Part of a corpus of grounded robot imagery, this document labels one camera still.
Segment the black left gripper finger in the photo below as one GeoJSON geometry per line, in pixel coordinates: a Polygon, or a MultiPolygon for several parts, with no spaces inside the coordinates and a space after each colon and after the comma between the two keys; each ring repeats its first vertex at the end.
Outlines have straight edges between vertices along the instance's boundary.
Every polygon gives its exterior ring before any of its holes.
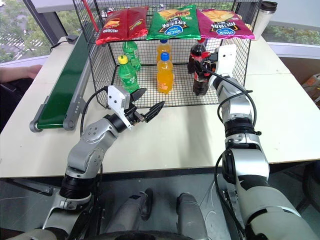
{"type": "Polygon", "coordinates": [[[146,123],[150,122],[154,117],[156,117],[159,112],[162,110],[162,108],[165,105],[165,101],[161,101],[156,103],[154,106],[152,106],[149,111],[144,114],[144,121],[146,123]]]}
{"type": "Polygon", "coordinates": [[[146,92],[147,88],[139,88],[130,94],[130,102],[139,100],[146,92]]]}

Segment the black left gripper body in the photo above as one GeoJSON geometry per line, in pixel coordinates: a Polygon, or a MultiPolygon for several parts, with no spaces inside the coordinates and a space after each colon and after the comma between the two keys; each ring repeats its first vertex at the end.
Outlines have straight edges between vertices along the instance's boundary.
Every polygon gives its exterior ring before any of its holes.
{"type": "Polygon", "coordinates": [[[144,122],[145,117],[137,112],[137,108],[135,106],[131,106],[124,111],[124,115],[130,124],[137,124],[139,122],[144,122]]]}

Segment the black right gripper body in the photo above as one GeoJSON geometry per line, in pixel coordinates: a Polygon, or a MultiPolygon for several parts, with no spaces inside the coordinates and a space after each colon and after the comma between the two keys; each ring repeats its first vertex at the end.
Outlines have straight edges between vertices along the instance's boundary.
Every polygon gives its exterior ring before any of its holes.
{"type": "Polygon", "coordinates": [[[206,68],[212,72],[216,71],[218,63],[218,53],[211,53],[210,56],[207,57],[206,68]]]}

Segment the person's bare hand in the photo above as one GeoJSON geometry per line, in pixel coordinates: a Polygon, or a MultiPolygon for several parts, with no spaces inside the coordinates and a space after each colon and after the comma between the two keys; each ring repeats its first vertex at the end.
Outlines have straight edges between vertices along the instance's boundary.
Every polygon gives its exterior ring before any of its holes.
{"type": "Polygon", "coordinates": [[[42,68],[41,64],[28,66],[26,69],[27,77],[30,79],[34,79],[39,73],[39,71],[41,70],[41,68],[42,68]]]}

